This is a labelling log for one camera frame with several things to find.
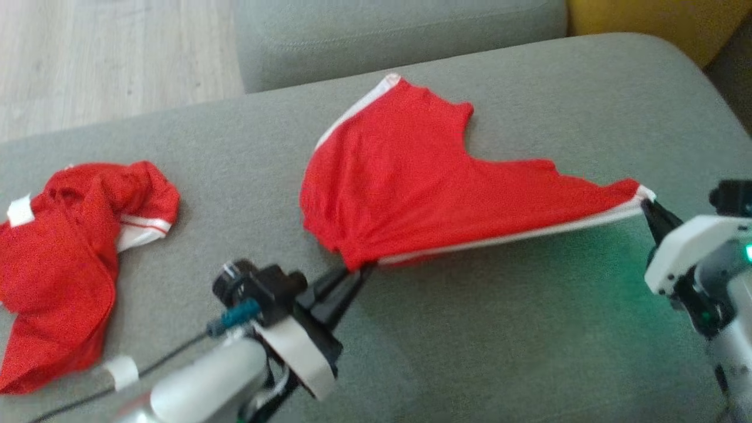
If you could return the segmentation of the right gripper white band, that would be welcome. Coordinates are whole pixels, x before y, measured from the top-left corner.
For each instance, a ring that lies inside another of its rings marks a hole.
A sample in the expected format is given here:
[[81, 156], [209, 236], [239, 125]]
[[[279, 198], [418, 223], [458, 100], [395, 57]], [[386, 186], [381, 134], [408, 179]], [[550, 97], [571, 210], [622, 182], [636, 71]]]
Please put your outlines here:
[[698, 276], [706, 287], [706, 281], [722, 270], [733, 274], [750, 260], [750, 219], [698, 215], [684, 223], [649, 199], [641, 201], [641, 209], [655, 243], [660, 245], [644, 274], [653, 294], [674, 294], [675, 284], [683, 276]]

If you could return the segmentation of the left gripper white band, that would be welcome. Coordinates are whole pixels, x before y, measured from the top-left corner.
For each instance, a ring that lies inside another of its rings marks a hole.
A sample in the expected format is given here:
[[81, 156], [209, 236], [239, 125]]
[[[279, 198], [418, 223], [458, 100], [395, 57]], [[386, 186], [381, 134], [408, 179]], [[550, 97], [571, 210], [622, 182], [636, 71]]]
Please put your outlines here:
[[337, 377], [325, 356], [327, 337], [305, 310], [313, 311], [318, 306], [320, 323], [334, 331], [376, 267], [376, 263], [366, 263], [356, 271], [332, 267], [309, 282], [287, 316], [274, 324], [263, 323], [260, 316], [251, 321], [253, 334], [272, 358], [287, 367], [317, 401], [325, 401], [335, 391]]

